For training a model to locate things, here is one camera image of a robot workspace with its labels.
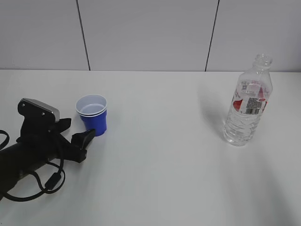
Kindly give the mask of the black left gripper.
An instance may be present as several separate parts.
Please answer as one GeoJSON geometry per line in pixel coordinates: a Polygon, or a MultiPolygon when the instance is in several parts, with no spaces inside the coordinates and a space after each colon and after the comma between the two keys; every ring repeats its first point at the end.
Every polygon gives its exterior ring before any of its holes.
{"type": "Polygon", "coordinates": [[[71,126],[71,118],[51,122],[46,118],[25,119],[16,140],[16,164],[20,168],[39,168],[52,159],[83,162],[95,129],[73,134],[68,141],[62,133],[71,126]]]}

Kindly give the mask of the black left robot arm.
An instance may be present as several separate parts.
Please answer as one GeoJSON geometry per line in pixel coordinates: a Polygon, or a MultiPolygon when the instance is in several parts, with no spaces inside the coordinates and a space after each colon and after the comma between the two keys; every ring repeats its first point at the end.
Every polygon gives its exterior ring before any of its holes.
{"type": "Polygon", "coordinates": [[[71,119],[25,118],[21,127],[20,137],[16,144],[5,147],[8,138],[0,146],[0,196],[15,202],[27,202],[43,194],[53,194],[62,185],[65,172],[65,160],[77,163],[87,157],[87,146],[95,137],[95,129],[76,133],[68,141],[62,132],[71,126],[71,119]],[[45,164],[58,169],[50,179],[42,185],[36,170],[45,164]],[[15,197],[8,192],[17,182],[27,175],[33,175],[40,187],[40,192],[29,197],[15,197]]]}

